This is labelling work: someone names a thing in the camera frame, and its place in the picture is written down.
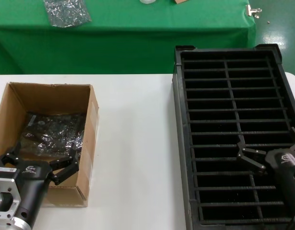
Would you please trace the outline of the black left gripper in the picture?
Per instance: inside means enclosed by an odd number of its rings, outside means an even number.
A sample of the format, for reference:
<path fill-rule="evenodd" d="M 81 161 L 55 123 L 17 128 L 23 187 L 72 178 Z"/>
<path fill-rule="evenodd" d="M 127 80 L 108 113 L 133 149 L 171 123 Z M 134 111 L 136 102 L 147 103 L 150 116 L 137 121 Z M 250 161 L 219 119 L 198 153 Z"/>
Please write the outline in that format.
<path fill-rule="evenodd" d="M 17 166 L 20 173 L 20 198 L 17 208 L 18 225 L 34 225 L 50 181 L 59 185 L 79 171 L 78 151 L 70 148 L 67 156 L 59 160 L 21 161 L 18 157 L 21 143 L 0 155 L 0 166 Z"/>

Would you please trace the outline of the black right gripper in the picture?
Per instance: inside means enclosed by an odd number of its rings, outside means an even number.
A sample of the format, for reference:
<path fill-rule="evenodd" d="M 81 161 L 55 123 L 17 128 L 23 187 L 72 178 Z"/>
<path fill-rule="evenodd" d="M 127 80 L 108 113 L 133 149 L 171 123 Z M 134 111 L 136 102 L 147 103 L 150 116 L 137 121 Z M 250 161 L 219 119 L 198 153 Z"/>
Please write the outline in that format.
<path fill-rule="evenodd" d="M 291 127 L 295 141 L 295 128 Z M 265 162 L 271 167 L 274 180 L 280 188 L 286 205 L 295 211 L 295 143 L 290 149 L 274 149 L 268 152 L 247 148 L 244 138 L 238 135 L 239 142 L 236 160 L 247 170 L 257 175 L 265 175 Z"/>

